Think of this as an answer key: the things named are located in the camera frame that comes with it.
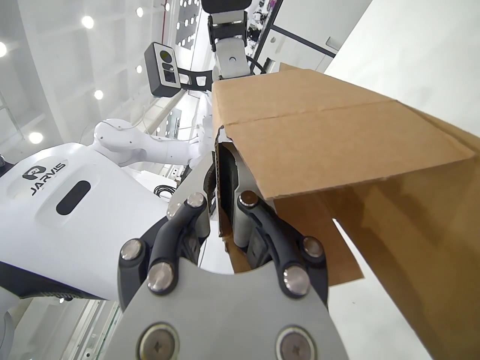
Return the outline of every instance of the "bolt head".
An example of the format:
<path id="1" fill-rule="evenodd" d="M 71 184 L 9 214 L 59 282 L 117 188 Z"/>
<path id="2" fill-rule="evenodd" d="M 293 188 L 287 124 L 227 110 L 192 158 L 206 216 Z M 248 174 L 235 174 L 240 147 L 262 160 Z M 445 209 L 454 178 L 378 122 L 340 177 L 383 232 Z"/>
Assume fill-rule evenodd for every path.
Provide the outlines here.
<path id="1" fill-rule="evenodd" d="M 303 240 L 303 248 L 305 249 L 305 253 L 310 255 L 310 257 L 318 258 L 324 253 L 324 247 L 322 244 L 312 236 L 307 236 Z"/>
<path id="2" fill-rule="evenodd" d="M 187 205 L 191 207 L 200 207 L 204 202 L 205 197 L 201 192 L 194 192 L 187 198 Z"/>
<path id="3" fill-rule="evenodd" d="M 278 360 L 313 360 L 314 342 L 303 328 L 287 327 L 277 337 L 276 356 Z"/>
<path id="4" fill-rule="evenodd" d="M 310 278 L 307 271 L 299 266 L 290 266 L 283 271 L 285 287 L 295 295 L 304 296 L 310 290 Z"/>
<path id="5" fill-rule="evenodd" d="M 140 242 L 138 239 L 130 239 L 122 246 L 120 250 L 120 256 L 125 261 L 131 261 L 136 259 L 140 255 L 141 251 L 142 242 Z"/>
<path id="6" fill-rule="evenodd" d="M 147 274 L 147 286 L 153 293 L 165 291 L 173 282 L 173 269 L 168 262 L 159 262 Z"/>
<path id="7" fill-rule="evenodd" d="M 138 349 L 141 360 L 175 359 L 179 351 L 178 334 L 168 324 L 154 324 L 140 338 Z"/>
<path id="8" fill-rule="evenodd" d="M 238 200 L 245 207 L 254 207 L 258 203 L 258 195 L 253 191 L 243 191 Z"/>
<path id="9" fill-rule="evenodd" d="M 171 220 L 181 205 L 181 203 L 169 203 L 166 210 L 166 217 Z"/>

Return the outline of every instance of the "ceiling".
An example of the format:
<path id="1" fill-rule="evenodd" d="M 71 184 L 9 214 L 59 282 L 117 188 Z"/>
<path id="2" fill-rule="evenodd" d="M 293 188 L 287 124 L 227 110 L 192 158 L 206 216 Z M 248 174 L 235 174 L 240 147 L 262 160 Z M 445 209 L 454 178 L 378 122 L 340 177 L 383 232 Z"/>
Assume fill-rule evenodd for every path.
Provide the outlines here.
<path id="1" fill-rule="evenodd" d="M 143 53 L 151 41 L 175 42 L 179 7 L 166 12 L 168 1 L 0 0 L 0 153 L 17 162 L 80 137 L 89 144 L 102 119 L 138 121 L 155 102 Z M 29 142 L 31 132 L 43 141 Z"/>

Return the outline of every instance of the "camera lens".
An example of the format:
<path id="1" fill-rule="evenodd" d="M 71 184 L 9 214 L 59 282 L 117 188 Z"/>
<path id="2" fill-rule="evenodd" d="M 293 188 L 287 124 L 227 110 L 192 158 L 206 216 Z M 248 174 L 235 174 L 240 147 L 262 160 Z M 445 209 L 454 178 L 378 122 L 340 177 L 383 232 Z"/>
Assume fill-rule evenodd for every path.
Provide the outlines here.
<path id="1" fill-rule="evenodd" d="M 163 51 L 160 52 L 160 57 L 166 63 L 171 63 L 172 62 L 172 56 L 166 50 L 163 50 Z"/>

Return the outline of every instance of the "background robot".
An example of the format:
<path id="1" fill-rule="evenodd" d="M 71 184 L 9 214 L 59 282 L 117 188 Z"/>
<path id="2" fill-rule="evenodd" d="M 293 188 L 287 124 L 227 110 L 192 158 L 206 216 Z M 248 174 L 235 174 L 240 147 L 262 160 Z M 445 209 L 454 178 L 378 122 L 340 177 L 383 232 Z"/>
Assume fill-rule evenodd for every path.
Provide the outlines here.
<path id="1" fill-rule="evenodd" d="M 252 74 L 245 55 L 245 10 L 252 0 L 201 1 L 210 14 L 216 68 L 213 74 L 184 70 L 171 48 L 152 43 L 145 61 L 155 96 L 207 91 L 212 79 Z M 189 83 L 182 84 L 179 74 L 187 74 Z M 197 77 L 207 77 L 205 86 Z M 91 146 L 59 145 L 15 166 L 2 161 L 0 359 L 8 357 L 13 340 L 7 310 L 19 298 L 44 295 L 120 302 L 125 314 L 107 359 L 269 358 L 268 342 L 279 359 L 291 358 L 289 353 L 346 359 L 326 309 L 321 245 L 278 218 L 253 184 L 232 194 L 230 215 L 250 224 L 248 235 L 238 235 L 241 226 L 231 221 L 237 238 L 246 238 L 247 255 L 256 250 L 249 257 L 256 269 L 220 276 L 197 268 L 210 233 L 202 184 L 212 149 L 208 124 L 197 139 L 182 142 L 105 120 Z M 138 161 L 190 164 L 193 171 L 167 205 L 120 168 Z"/>

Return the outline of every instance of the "black oval window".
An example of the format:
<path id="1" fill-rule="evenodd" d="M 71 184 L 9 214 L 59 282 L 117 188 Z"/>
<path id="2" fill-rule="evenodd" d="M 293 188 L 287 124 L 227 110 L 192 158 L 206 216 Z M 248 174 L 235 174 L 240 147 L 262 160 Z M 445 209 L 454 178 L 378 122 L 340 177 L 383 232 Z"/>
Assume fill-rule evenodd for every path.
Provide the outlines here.
<path id="1" fill-rule="evenodd" d="M 77 184 L 68 191 L 68 194 L 57 204 L 57 213 L 61 216 L 70 214 L 89 192 L 91 187 L 88 181 L 82 180 L 77 182 Z"/>

